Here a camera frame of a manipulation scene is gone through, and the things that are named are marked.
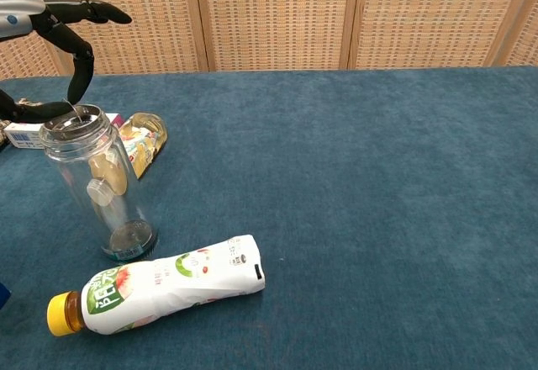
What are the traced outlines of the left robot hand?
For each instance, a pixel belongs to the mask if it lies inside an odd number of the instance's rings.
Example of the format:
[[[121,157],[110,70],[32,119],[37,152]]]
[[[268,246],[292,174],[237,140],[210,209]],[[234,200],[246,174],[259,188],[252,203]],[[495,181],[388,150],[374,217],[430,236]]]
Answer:
[[[36,32],[72,55],[74,74],[65,101],[28,105],[1,92],[1,119],[14,123],[43,124],[72,111],[85,94],[94,73],[92,46],[68,27],[87,20],[94,24],[129,24],[132,18],[111,3],[98,0],[1,0],[1,41]]]

